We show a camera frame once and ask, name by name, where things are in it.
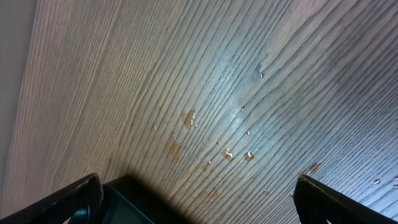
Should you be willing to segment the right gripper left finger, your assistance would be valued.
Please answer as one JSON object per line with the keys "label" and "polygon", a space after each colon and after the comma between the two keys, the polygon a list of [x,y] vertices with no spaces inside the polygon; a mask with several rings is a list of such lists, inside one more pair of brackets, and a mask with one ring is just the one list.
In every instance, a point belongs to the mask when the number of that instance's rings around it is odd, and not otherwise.
{"label": "right gripper left finger", "polygon": [[102,199],[100,178],[92,173],[2,218],[1,223],[96,223]]}

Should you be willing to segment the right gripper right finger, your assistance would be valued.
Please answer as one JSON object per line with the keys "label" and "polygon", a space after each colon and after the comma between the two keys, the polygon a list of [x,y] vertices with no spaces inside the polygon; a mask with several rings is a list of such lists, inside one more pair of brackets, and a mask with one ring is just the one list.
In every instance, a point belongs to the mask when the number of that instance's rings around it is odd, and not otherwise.
{"label": "right gripper right finger", "polygon": [[302,224],[397,224],[305,174],[297,179],[293,200]]}

